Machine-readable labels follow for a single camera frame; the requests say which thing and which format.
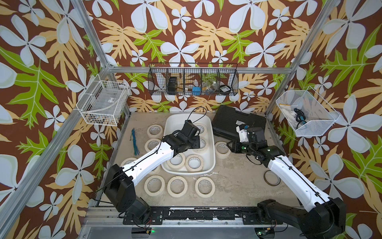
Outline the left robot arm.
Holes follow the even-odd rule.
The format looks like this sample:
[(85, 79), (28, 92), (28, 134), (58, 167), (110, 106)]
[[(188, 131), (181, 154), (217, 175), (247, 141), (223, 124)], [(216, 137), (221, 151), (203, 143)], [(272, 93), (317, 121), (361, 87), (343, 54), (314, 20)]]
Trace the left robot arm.
[(135, 186), (155, 168), (184, 153), (200, 148), (201, 130), (189, 119), (183, 128), (164, 136), (151, 151), (125, 166), (113, 165), (106, 176), (102, 192), (120, 213), (130, 213), (138, 218), (148, 217), (150, 206), (136, 196)]

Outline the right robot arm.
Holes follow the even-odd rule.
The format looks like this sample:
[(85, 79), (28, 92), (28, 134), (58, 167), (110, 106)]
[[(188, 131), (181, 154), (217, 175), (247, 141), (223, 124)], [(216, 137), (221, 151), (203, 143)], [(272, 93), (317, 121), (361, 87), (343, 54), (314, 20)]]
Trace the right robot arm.
[(286, 223), (302, 232), (307, 239), (332, 239), (345, 232), (346, 204), (332, 198), (310, 182), (289, 161), (277, 146), (267, 144), (260, 127), (236, 125), (238, 140), (232, 140), (230, 149), (255, 157), (276, 174), (296, 195), (302, 208), (286, 206), (269, 199), (258, 203), (259, 220)]

